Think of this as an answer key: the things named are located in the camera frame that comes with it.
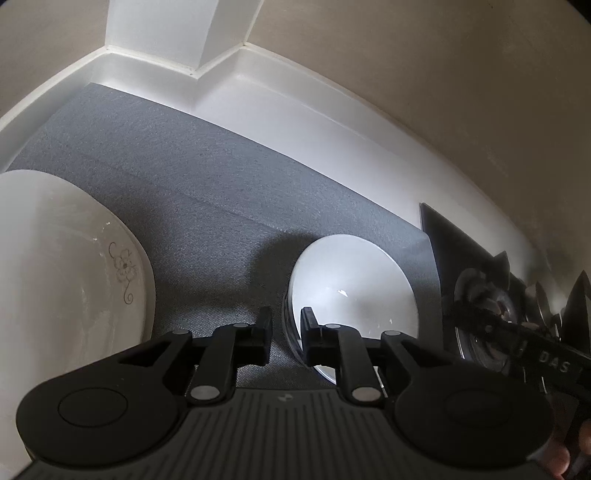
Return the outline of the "person right hand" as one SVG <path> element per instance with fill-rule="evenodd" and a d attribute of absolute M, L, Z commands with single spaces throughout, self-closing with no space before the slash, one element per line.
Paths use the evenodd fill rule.
<path fill-rule="evenodd" d="M 590 402 L 547 395 L 553 429 L 549 439 L 527 457 L 553 479 L 590 478 Z"/>

